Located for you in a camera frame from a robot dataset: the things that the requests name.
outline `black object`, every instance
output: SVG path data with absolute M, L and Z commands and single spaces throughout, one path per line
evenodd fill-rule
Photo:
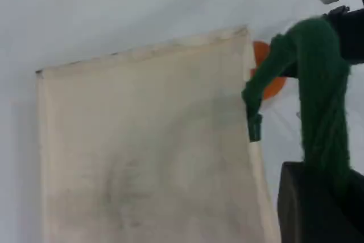
M 364 177 L 351 171 L 338 204 L 326 181 L 304 163 L 282 166 L 278 218 L 282 243 L 364 242 Z

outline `stain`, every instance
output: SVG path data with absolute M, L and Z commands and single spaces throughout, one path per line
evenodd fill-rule
M 75 62 L 72 62 L 72 63 L 69 63 L 69 65 L 76 65 L 78 63 L 80 63 L 81 61 L 75 61 Z

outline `green knitted fabric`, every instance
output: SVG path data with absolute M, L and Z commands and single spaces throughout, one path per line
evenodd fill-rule
M 258 111 L 264 88 L 293 62 L 298 67 L 304 163 L 318 170 L 340 199 L 350 172 L 345 118 L 350 67 L 341 57 L 338 36 L 327 21 L 308 19 L 273 38 L 268 58 L 242 92 L 249 130 L 260 127 Z M 257 141 L 254 134 L 250 137 Z

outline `orange ball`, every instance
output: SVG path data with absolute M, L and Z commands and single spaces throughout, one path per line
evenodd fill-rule
M 255 54 L 255 63 L 257 67 L 259 67 L 263 63 L 263 61 L 268 57 L 270 48 L 267 43 L 261 41 L 254 41 L 253 46 Z M 257 70 L 256 68 L 252 69 L 250 74 L 253 76 L 256 70 Z M 285 83 L 286 83 L 285 77 L 277 77 L 276 79 L 274 79 L 269 84 L 269 86 L 265 88 L 263 92 L 263 100 L 274 97 L 283 88 Z

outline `white surface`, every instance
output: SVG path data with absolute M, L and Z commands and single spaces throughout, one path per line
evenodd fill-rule
M 360 0 L 342 3 L 361 6 Z M 254 38 L 269 39 L 298 18 L 329 10 L 319 0 L 0 0 L 0 8 L 0 241 L 8 243 L 40 242 L 35 70 L 244 23 Z M 356 74 L 351 83 L 362 84 Z M 360 85 L 348 94 L 357 146 L 363 145 L 361 94 Z M 272 189 L 280 163 L 300 157 L 299 139 L 275 130 L 285 114 L 277 111 L 293 109 L 290 96 L 264 120 Z M 289 132 L 289 126 L 281 127 Z M 364 166 L 363 155 L 353 154 L 354 166 Z

